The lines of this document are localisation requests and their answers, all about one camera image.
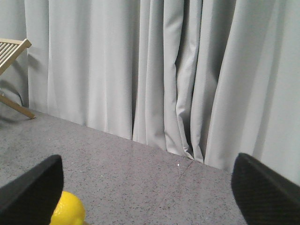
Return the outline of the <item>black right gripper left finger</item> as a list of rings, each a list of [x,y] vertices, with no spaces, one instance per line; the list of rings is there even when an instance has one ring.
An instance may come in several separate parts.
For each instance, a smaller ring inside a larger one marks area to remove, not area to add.
[[[2,225],[48,225],[64,187],[60,155],[41,163],[0,188]]]

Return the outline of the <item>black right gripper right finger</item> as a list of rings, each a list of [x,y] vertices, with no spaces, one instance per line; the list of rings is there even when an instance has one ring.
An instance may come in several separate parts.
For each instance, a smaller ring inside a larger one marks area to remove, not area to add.
[[[254,157],[246,153],[238,154],[231,187],[247,224],[300,223],[300,187]]]

